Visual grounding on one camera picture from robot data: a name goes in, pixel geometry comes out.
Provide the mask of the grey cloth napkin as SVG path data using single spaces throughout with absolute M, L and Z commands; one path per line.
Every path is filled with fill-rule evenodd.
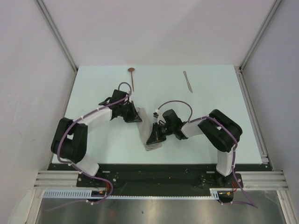
M 156 143 L 152 145 L 146 145 L 146 141 L 149 139 L 152 132 L 152 123 L 144 108 L 140 108 L 139 115 L 142 118 L 142 122 L 137 123 L 141 142 L 146 151 L 152 151 L 162 147 L 162 143 Z

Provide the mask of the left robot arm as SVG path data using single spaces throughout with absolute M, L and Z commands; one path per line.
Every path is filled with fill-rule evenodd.
M 99 103 L 95 110 L 76 120 L 62 118 L 58 123 L 50 147 L 51 152 L 56 154 L 57 158 L 67 160 L 67 163 L 88 174 L 87 181 L 92 186 L 102 184 L 103 174 L 98 172 L 98 163 L 87 154 L 88 134 L 117 117 L 122 117 L 126 123 L 142 122 L 130 95 L 131 92 L 114 90 L 112 96 Z

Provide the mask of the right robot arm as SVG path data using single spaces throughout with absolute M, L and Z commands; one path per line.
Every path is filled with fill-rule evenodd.
M 216 183 L 220 187 L 232 184 L 235 174 L 235 150 L 242 135 L 242 129 L 238 124 L 217 109 L 208 116 L 193 121 L 183 122 L 173 109 L 163 114 L 155 112 L 154 117 L 157 118 L 157 122 L 152 124 L 152 131 L 145 141 L 147 146 L 162 143 L 169 135 L 174 135 L 178 140 L 205 135 L 218 150 Z

